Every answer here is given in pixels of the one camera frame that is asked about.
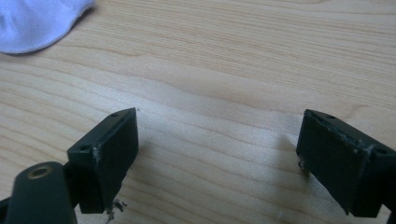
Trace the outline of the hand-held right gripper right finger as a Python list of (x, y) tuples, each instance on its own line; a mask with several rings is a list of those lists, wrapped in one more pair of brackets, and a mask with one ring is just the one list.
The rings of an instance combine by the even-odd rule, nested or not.
[(396, 151), (342, 120), (304, 112), (296, 153), (309, 171), (355, 217), (396, 217)]

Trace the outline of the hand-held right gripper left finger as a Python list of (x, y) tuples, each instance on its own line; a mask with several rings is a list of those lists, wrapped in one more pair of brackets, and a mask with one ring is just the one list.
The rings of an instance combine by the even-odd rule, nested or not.
[(72, 204), (83, 214), (111, 209), (137, 153), (134, 108), (115, 112), (99, 122), (67, 150), (66, 180)]

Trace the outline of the white sock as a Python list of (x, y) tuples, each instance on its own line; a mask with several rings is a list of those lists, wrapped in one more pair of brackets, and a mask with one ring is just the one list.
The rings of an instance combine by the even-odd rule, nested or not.
[(95, 0), (0, 0), (0, 52), (44, 49), (67, 35)]

